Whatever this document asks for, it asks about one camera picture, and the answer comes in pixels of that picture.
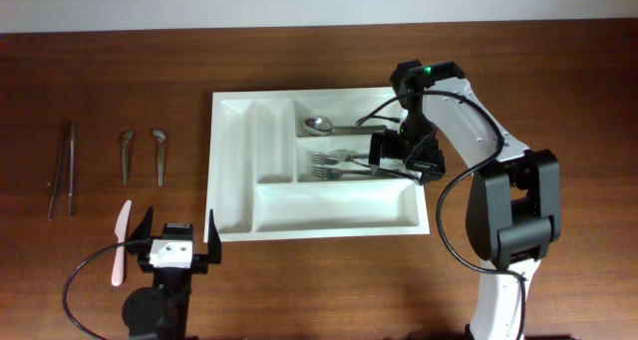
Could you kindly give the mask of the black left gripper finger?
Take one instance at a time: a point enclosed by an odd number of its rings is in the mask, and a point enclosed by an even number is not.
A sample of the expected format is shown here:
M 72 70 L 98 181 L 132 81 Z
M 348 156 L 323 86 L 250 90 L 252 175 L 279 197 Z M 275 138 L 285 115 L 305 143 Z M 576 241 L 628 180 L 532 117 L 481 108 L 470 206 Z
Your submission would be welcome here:
M 218 230 L 215 225 L 214 212 L 211 208 L 208 212 L 207 224 L 207 251 L 208 262 L 211 264 L 220 264 L 222 259 L 222 243 Z
M 151 230 L 154 218 L 154 208 L 150 206 L 139 225 L 127 238 L 128 254 L 148 253 L 151 249 L 153 238 Z

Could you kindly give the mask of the steel tablespoon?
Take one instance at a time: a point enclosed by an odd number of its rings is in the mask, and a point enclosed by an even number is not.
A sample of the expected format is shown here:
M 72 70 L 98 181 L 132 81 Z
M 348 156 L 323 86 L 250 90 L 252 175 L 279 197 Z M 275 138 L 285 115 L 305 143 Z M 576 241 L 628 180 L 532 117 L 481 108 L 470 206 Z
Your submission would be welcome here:
M 311 136 L 315 137 L 328 137 L 328 136 L 345 136 L 334 135 L 331 133 L 335 127 L 350 127 L 350 126 L 335 126 L 327 117 L 311 117 L 303 121 L 303 130 Z
M 387 129 L 385 125 L 361 126 L 361 127 L 335 127 L 331 133 L 334 135 L 366 135 L 376 132 L 383 132 Z

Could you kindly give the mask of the black-handled steel fork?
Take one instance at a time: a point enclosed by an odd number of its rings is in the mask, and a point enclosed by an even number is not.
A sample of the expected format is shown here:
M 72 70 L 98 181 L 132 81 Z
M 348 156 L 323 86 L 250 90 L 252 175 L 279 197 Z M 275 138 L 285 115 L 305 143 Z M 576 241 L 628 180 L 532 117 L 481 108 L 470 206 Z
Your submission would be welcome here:
M 362 163 L 361 165 L 358 165 L 358 164 L 355 164 L 355 165 L 362 166 L 362 167 L 370 169 L 369 165 L 365 164 L 365 163 Z M 403 171 L 400 171 L 400 170 L 389 170 L 389 169 L 384 169 L 384 168 L 380 168 L 379 167 L 378 171 L 391 172 L 391 173 L 397 174 L 398 177 L 404 177 L 404 178 L 408 178 L 408 179 L 415 180 L 415 181 L 419 181 L 420 180 L 420 178 L 418 176 L 416 176 L 414 174 L 411 174 L 411 173 L 408 173 L 408 172 L 403 172 Z

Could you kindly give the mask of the small steel spoon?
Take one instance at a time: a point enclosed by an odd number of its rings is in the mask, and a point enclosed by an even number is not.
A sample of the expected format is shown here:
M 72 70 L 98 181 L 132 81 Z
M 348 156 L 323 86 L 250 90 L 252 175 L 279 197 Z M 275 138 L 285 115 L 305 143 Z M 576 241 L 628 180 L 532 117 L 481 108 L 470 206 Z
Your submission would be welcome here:
M 129 183 L 130 158 L 129 143 L 133 139 L 135 132 L 133 130 L 125 131 L 121 136 L 121 163 L 123 173 L 123 184 Z
M 166 134 L 164 131 L 160 129 L 152 129 L 152 135 L 158 143 L 158 154 L 157 154 L 158 184 L 159 186 L 163 186 Z

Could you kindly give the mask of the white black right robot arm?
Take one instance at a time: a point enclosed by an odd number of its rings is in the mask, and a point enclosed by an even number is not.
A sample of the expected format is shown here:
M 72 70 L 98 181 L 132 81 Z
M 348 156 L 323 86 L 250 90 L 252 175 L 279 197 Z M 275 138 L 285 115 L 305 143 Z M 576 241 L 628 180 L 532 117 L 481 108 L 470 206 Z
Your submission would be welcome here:
M 531 279 L 561 233 L 560 168 L 550 150 L 534 151 L 510 134 L 485 108 L 454 62 L 397 65 L 390 77 L 394 100 L 403 109 L 394 130 L 371 137 L 369 165 L 381 172 L 383 159 L 398 160 L 418 173 L 418 183 L 441 179 L 443 133 L 467 168 L 451 180 L 436 206 L 443 233 L 445 200 L 462 180 L 472 186 L 466 215 L 474 265 L 454 259 L 480 275 L 478 304 L 467 324 L 469 339 L 521 339 Z

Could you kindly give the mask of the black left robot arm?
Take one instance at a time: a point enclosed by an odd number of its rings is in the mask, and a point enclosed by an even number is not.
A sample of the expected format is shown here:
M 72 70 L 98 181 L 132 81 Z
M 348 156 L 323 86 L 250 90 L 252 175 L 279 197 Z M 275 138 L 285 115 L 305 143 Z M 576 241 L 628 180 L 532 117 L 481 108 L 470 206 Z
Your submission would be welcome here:
M 206 222 L 204 254 L 194 252 L 191 224 L 167 223 L 160 235 L 152 235 L 153 217 L 154 210 L 149 208 L 126 245 L 127 253 L 138 258 L 141 271 L 153 276 L 153 284 L 129 295 L 122 318 L 131 339 L 184 339 L 192 277 L 221 262 L 221 240 L 212 211 Z

